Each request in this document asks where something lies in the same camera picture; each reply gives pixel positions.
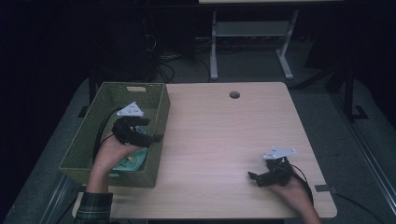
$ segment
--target dark background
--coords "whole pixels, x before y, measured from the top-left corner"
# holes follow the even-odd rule
[[[112,2],[148,5],[147,1]],[[316,39],[307,66],[326,69],[340,60],[346,63],[396,127],[395,7],[391,1],[355,2],[303,6],[293,38]],[[155,35],[161,47],[189,57],[193,57],[193,39],[210,35],[210,10],[166,9],[150,14],[145,9],[113,7],[108,1],[0,2],[1,220],[83,80],[150,81],[161,52],[147,53],[150,43],[145,35]],[[232,8],[225,15],[231,19],[260,15],[233,11],[238,10]]]

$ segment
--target plaid sleeve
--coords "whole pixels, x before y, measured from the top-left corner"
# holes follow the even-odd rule
[[[76,224],[105,224],[109,222],[112,193],[88,193],[82,196],[76,213]]]

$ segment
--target floor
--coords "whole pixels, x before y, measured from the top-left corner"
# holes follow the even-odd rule
[[[218,56],[219,79],[213,82],[280,81],[293,86],[320,72],[318,69],[304,67],[312,46],[311,41],[295,40],[291,42],[287,54],[294,80],[287,81],[276,60],[275,49],[280,46],[281,41],[268,39],[263,40],[262,46],[239,46],[237,50],[224,50]],[[172,83],[207,82],[209,55],[207,52],[200,53],[197,54],[197,59],[173,60],[167,66],[161,66],[162,75],[158,75],[153,82],[164,82],[163,73],[166,74],[165,79],[169,80],[172,70],[175,72],[170,80]],[[354,105],[360,105],[369,118],[355,120],[354,123],[348,121],[342,111],[343,92],[327,93],[324,87],[328,80],[325,77],[303,90],[290,91],[325,180],[340,195],[363,205],[384,223],[396,223],[395,211],[389,206],[362,150],[363,147],[370,148],[389,182],[395,186],[396,163],[392,159],[396,156],[396,131],[375,105],[370,92],[357,80]],[[81,186],[63,176],[58,166],[82,122],[78,114],[88,104],[86,80],[75,93],[9,212],[6,223],[55,223],[63,212],[65,215],[60,223],[72,222],[71,209],[68,206],[81,190]],[[324,219],[325,224],[380,223],[374,216],[337,194],[333,195],[333,199],[338,214],[335,218]],[[120,220],[120,223],[144,221]],[[285,223],[301,223],[301,220],[288,219]]]

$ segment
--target human hand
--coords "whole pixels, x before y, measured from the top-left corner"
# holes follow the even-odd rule
[[[318,213],[309,200],[303,185],[295,177],[292,176],[286,186],[272,185],[268,188],[279,195],[288,206],[294,209],[305,224],[321,223]]]
[[[113,132],[108,132],[93,163],[86,191],[91,193],[107,193],[108,174],[111,170],[124,157],[141,148],[133,145],[123,145],[113,135]]]

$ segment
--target olive green basket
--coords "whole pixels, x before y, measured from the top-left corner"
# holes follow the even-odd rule
[[[150,119],[148,126],[141,126],[148,135],[163,135],[169,113],[169,95],[164,84],[104,82],[97,92],[88,112],[59,168],[81,184],[88,183],[92,168],[92,153],[96,136],[105,117],[118,107],[136,102]],[[111,114],[103,134],[111,129],[119,116]],[[112,171],[109,185],[134,188],[154,188],[157,180],[163,139],[154,142],[137,171]]]

